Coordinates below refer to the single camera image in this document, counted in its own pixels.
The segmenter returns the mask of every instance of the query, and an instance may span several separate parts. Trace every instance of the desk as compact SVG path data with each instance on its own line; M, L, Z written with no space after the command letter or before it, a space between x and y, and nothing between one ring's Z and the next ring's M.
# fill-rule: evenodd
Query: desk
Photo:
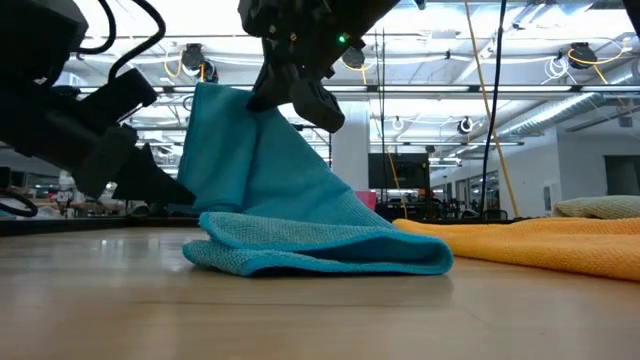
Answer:
M637 359L640 285L457 259L448 276L243 279L198 229L0 238L1 359Z

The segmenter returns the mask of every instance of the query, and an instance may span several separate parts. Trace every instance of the blue towel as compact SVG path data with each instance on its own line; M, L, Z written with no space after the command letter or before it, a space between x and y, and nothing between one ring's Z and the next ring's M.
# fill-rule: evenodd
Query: blue towel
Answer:
M196 265L241 276L267 268L435 275L453 264L441 240L399 231L334 175L277 109L250 92L197 86L178 180L197 197L208 241Z

